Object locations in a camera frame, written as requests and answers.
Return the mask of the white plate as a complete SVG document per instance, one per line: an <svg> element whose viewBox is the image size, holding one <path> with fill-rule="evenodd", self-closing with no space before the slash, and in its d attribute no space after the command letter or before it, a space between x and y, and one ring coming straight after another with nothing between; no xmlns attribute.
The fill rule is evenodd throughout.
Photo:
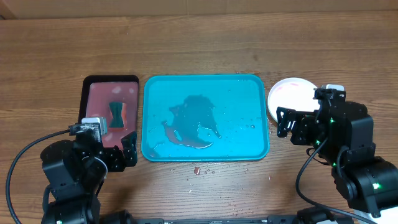
<svg viewBox="0 0 398 224"><path fill-rule="evenodd" d="M286 78L277 82L267 97L267 107L272 118L277 121L277 108L313 112L320 105L314 100L316 86L303 78Z"/></svg>

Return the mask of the orange green scrub sponge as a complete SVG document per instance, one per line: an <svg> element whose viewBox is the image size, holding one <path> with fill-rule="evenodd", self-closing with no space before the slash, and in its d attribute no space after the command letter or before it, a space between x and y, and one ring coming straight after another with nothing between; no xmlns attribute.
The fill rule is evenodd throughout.
<svg viewBox="0 0 398 224"><path fill-rule="evenodd" d="M123 102L113 101L109 104L109 110L111 112L110 128L123 128L125 126L125 109L126 104Z"/></svg>

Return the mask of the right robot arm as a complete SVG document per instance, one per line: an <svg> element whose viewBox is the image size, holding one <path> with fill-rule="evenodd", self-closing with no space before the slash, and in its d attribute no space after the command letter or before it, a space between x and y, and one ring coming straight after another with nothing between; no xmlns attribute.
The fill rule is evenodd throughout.
<svg viewBox="0 0 398 224"><path fill-rule="evenodd" d="M397 206L397 167L376 156L374 121L364 104L326 101L313 112L279 107L277 135L291 134L294 145L311 146L331 166L336 189L349 208L369 221Z"/></svg>

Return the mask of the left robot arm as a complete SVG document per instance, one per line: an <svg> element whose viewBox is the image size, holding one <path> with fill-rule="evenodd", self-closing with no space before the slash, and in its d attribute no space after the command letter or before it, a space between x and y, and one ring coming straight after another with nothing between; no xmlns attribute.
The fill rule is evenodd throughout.
<svg viewBox="0 0 398 224"><path fill-rule="evenodd" d="M49 180L42 223L135 223L127 210L102 216L98 194L110 172L137 164L136 132L113 147L104 147L91 131L75 136L49 145L40 155Z"/></svg>

